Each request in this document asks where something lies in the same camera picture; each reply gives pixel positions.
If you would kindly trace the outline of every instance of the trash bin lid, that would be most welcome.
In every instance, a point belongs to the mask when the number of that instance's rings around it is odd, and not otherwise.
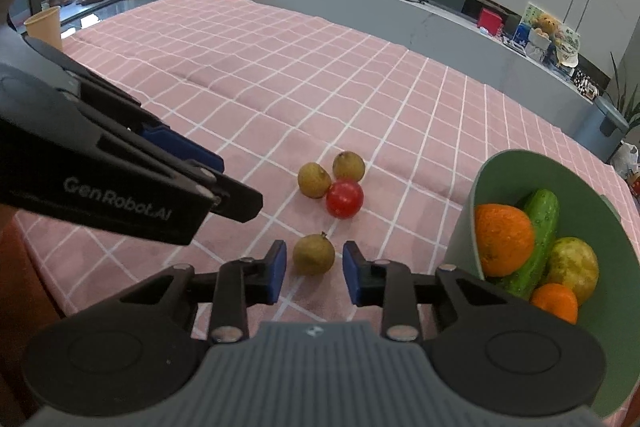
[[[620,114],[620,111],[618,111],[609,100],[603,96],[599,96],[593,103],[598,106],[598,109],[602,111],[607,120],[612,121],[620,131],[624,134],[629,131],[629,124],[625,120],[625,117]]]

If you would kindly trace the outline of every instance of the gray ribbed surface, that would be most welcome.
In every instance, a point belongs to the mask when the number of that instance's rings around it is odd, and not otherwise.
[[[479,409],[438,379],[421,349],[369,323],[264,323],[250,341],[211,349],[180,393],[107,419],[42,410],[28,427],[595,427],[587,409],[540,420]]]

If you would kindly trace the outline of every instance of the cucumber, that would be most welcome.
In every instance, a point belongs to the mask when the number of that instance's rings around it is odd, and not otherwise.
[[[560,205],[551,190],[540,188],[530,196],[523,210],[529,216],[536,232],[533,252],[525,264],[512,274],[499,279],[497,285],[510,294],[528,301],[542,279],[551,247],[556,240]]]

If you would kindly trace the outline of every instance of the yellow-green fruit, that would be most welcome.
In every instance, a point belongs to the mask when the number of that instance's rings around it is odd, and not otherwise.
[[[322,275],[334,265],[335,250],[324,233],[307,235],[293,247],[293,266],[300,275]]]
[[[322,198],[331,187],[331,176],[317,163],[306,163],[298,171],[298,187],[307,198]]]
[[[359,182],[364,178],[364,160],[356,153],[344,151],[334,160],[334,177],[337,180],[353,180]]]
[[[556,282],[571,288],[578,305],[582,305],[593,293],[600,270],[593,249],[577,237],[557,239],[546,263],[543,283]]]

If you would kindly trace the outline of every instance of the orange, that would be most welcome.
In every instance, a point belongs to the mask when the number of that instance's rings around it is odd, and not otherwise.
[[[531,304],[571,324],[578,321],[578,299],[571,288],[552,282],[537,288]]]
[[[531,256],[536,233],[529,216],[508,204],[476,206],[476,244],[486,277],[515,272]]]

